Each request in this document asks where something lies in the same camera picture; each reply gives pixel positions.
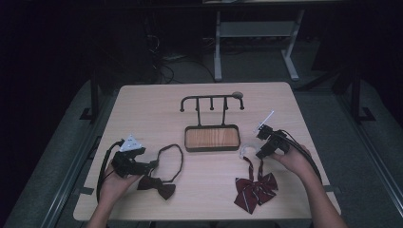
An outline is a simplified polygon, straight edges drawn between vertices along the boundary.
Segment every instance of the bow tie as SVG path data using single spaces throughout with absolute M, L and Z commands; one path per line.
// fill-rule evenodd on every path
M 175 192 L 176 185 L 171 184 L 163 184 L 163 181 L 159 178 L 151 178 L 148 176 L 144 176 L 140 182 L 137 190 L 148 190 L 151 188 L 155 188 L 158 190 L 158 193 L 165 199 L 168 200 Z
M 260 160 L 258 181 L 253 181 L 253 164 L 248 158 L 243 157 L 243 159 L 249 162 L 249 180 L 235 179 L 238 195 L 234 203 L 252 215 L 256 205 L 262 205 L 276 196 L 273 190 L 278 190 L 278 185 L 272 173 L 262 176 L 262 160 Z

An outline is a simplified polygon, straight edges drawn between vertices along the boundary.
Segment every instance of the black metal frame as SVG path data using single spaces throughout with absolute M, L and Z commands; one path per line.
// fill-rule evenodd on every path
M 225 124 L 225 111 L 228 110 L 228 103 L 227 99 L 229 97 L 235 98 L 240 100 L 240 110 L 243 110 L 245 107 L 243 106 L 243 100 L 242 100 L 242 93 L 240 92 L 234 92 L 231 95 L 201 95 L 201 96 L 188 96 L 185 97 L 181 100 L 181 112 L 184 112 L 184 102 L 189 99 L 195 99 L 196 100 L 196 111 L 198 112 L 198 125 L 195 126 L 188 126 L 184 130 L 184 146 L 186 148 L 186 151 L 188 152 L 205 152 L 205 151 L 227 151 L 227 150 L 238 150 L 240 148 L 240 130 L 239 128 L 234 125 L 234 124 Z M 210 100 L 210 110 L 214 110 L 214 103 L 213 99 L 214 98 L 223 98 L 223 107 L 222 107 L 222 123 L 221 125 L 202 125 L 201 123 L 201 111 L 200 111 L 200 99 L 209 99 Z M 234 128 L 237 130 L 238 133 L 238 141 L 239 144 L 237 146 L 216 146 L 216 147 L 198 147 L 198 148 L 189 148 L 186 146 L 186 132 L 188 130 L 192 129 L 222 129 L 222 128 Z

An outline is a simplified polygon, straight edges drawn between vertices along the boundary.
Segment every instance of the table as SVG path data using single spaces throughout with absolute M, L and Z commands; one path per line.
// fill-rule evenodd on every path
M 248 178 L 248 163 L 239 158 L 239 151 L 186 152 L 184 130 L 197 125 L 194 103 L 185 103 L 180 111 L 182 98 L 193 95 L 243 93 L 244 110 L 240 102 L 228 99 L 226 124 L 236 124 L 240 129 L 241 143 L 259 148 L 265 142 L 253 132 L 270 110 L 275 113 L 268 121 L 274 129 L 287 130 L 299 143 L 311 151 L 323 178 L 329 180 L 317 155 L 310 133 L 297 106 L 296 99 L 286 83 L 254 84 L 199 84 L 199 85 L 127 85 L 122 87 L 113 107 L 84 187 L 95 189 L 99 170 L 107 149 L 129 134 L 146 148 L 136 158 L 137 162 L 150 162 L 158 151 L 171 143 L 181 146 L 184 163 L 181 174 L 175 179 L 177 189 L 169 200 L 164 200 L 155 189 L 138 191 L 137 182 L 116 204 L 111 219 L 123 220 L 227 220 L 227 219 L 309 219 L 309 204 L 302 183 L 297 176 L 270 158 L 264 159 L 263 175 L 272 172 L 278 181 L 278 195 L 258 206 L 253 215 L 235 203 L 237 195 L 235 178 Z M 209 109 L 209 100 L 200 100 L 201 124 L 221 124 L 221 104 Z M 258 170 L 259 159 L 253 149 L 245 154 Z M 165 151 L 154 177 L 170 180 L 180 166 L 180 153 Z M 328 192 L 332 203 L 340 213 L 333 192 Z M 74 210 L 78 220 L 89 220 L 97 205 L 96 193 L 81 194 Z

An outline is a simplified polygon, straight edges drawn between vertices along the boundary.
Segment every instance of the hand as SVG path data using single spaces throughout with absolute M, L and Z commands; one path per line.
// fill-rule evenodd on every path
M 302 145 L 301 147 L 309 155 L 311 155 L 311 152 L 309 152 L 305 145 Z M 308 163 L 308 161 L 306 161 L 306 159 L 292 145 L 290 145 L 290 149 L 286 154 L 280 155 L 274 153 L 270 157 L 282 163 L 288 170 L 297 174 L 297 176 L 299 176 L 300 178 L 304 174 L 315 174 L 311 164 Z
M 114 172 L 113 166 L 109 164 L 105 171 L 105 179 L 101 187 L 99 203 L 113 206 L 139 177 L 139 175 L 133 175 L 127 178 L 121 178 Z

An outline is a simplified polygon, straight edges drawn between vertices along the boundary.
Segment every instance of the black strap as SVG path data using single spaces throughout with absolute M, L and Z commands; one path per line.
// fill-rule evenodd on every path
M 182 150 L 181 150 L 181 147 L 178 146 L 177 144 L 170 144 L 170 145 L 168 145 L 168 146 L 162 148 L 162 149 L 158 152 L 157 162 L 160 162 L 160 155 L 161 155 L 165 150 L 168 150 L 168 149 L 172 148 L 173 146 L 178 147 L 179 151 L 181 152 L 181 167 L 179 168 L 178 173 L 176 173 L 175 176 L 174 176 L 171 180 L 163 180 L 163 182 L 173 182 L 174 179 L 176 179 L 176 177 L 178 177 L 178 175 L 179 175 L 179 174 L 181 173 L 181 171 L 182 171 L 182 166 L 183 166 L 183 152 L 182 152 Z M 150 172 L 149 172 L 149 174 L 148 174 L 148 177 L 151 177 L 151 173 L 154 171 L 154 169 L 155 169 L 155 168 L 153 168 L 153 169 L 150 170 Z

